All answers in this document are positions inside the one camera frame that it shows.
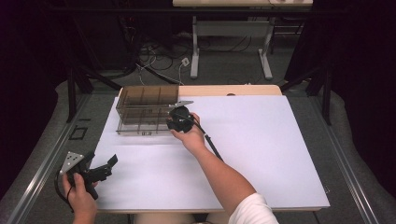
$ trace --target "electrical outlet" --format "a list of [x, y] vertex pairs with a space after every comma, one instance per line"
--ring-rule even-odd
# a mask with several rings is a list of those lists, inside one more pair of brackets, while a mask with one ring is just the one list
[[181, 60], [181, 63], [182, 63], [184, 66], [187, 66], [187, 65], [190, 64], [190, 61], [189, 61], [188, 58], [184, 58], [183, 60]]

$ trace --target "white sleeve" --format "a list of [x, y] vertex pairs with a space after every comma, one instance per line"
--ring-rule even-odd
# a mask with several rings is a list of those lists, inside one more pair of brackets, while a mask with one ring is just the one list
[[277, 224], [264, 197], [254, 193], [246, 197], [230, 217], [229, 224]]

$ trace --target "person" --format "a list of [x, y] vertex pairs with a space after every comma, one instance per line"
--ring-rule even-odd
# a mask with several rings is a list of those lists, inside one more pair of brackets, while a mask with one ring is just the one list
[[[191, 114], [199, 123], [199, 116], [195, 113]], [[264, 197], [241, 174], [221, 161], [206, 147], [204, 134], [196, 125], [193, 125], [187, 133], [178, 133], [175, 130], [170, 132], [198, 160], [221, 206], [230, 216], [230, 224], [278, 223]], [[74, 174], [74, 178], [76, 187], [70, 190], [68, 196], [75, 211], [74, 223], [93, 223], [96, 215], [96, 203], [85, 191], [81, 175]], [[63, 183], [65, 191], [70, 189], [65, 175]]]

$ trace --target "hand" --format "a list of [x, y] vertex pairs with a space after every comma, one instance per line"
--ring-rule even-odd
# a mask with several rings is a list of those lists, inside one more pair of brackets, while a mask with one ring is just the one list
[[[200, 118], [198, 115], [195, 113], [191, 113], [196, 122], [200, 122]], [[187, 133], [178, 133], [175, 130], [171, 130], [172, 135], [179, 139], [184, 147], [192, 153], [192, 155], [195, 155], [195, 153], [203, 148], [206, 148], [205, 146], [205, 139], [204, 139], [204, 134], [201, 132], [201, 130], [194, 124]]]
[[67, 180], [67, 175], [63, 175], [62, 182], [64, 185], [64, 195], [75, 212], [74, 223], [93, 223], [97, 210], [96, 202], [91, 194], [85, 190], [84, 178], [77, 173], [73, 177], [76, 184], [75, 188], [71, 187]]

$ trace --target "desk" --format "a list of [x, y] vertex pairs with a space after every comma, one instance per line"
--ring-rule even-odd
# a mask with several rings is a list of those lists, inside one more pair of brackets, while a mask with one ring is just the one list
[[[182, 86], [179, 92], [181, 100], [194, 101], [188, 108], [201, 117], [224, 161], [244, 175], [275, 211], [330, 206], [278, 87]], [[225, 96], [228, 93], [236, 96]], [[119, 158], [113, 175], [96, 188], [99, 211], [223, 211], [196, 159], [171, 134], [118, 135], [115, 104], [92, 160], [92, 167], [97, 167], [114, 154]]]
[[[174, 7], [292, 7], [309, 9], [313, 0], [173, 0]], [[259, 49], [262, 71], [266, 79], [273, 78], [267, 59], [267, 51], [272, 38], [275, 18], [268, 21], [198, 21], [192, 18], [192, 60], [191, 78], [198, 77], [198, 36], [255, 36], [264, 37], [264, 45]]]

